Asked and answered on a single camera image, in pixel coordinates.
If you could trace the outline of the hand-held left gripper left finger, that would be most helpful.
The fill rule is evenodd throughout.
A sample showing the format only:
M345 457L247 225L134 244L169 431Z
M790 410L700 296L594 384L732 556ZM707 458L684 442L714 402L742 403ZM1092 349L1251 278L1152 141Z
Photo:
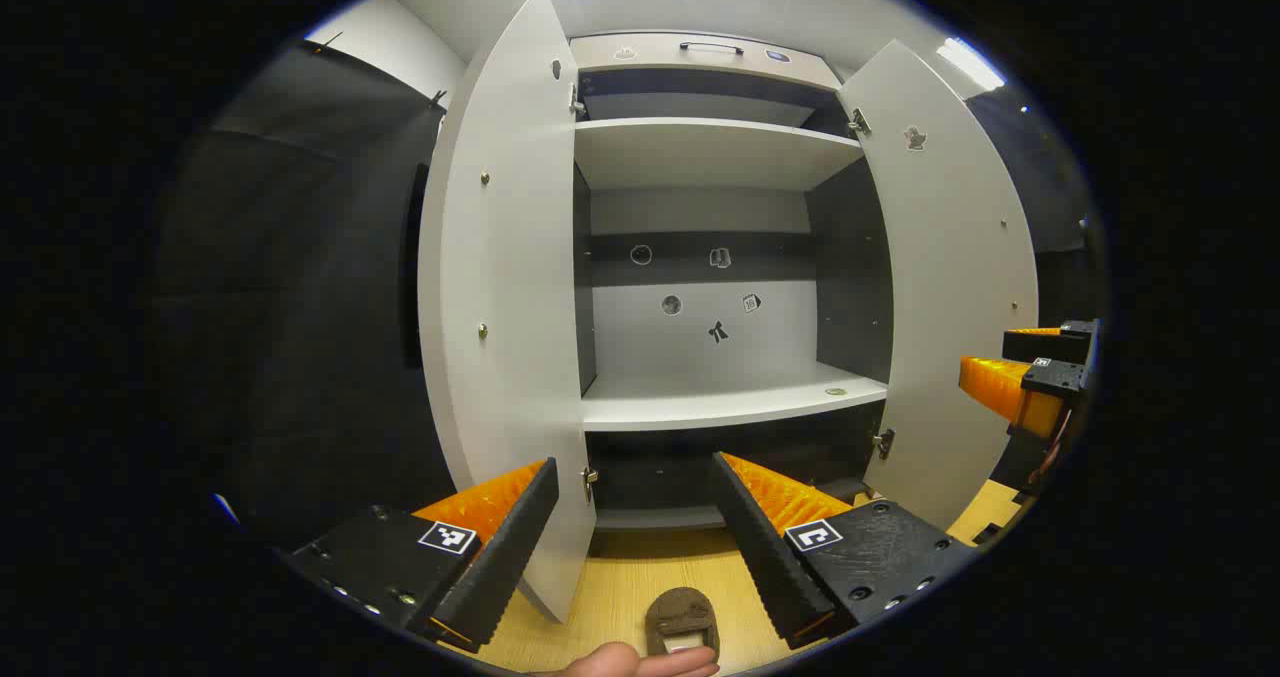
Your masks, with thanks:
M477 653L492 641L559 494L556 459L535 459L417 511L371 506L287 561L392 628Z

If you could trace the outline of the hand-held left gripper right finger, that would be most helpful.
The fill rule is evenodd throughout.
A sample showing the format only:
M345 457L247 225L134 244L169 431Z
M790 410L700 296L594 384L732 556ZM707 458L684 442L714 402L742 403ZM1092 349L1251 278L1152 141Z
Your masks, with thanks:
M791 648L920 601L979 555L895 500L854 507L724 452L710 458L710 494Z

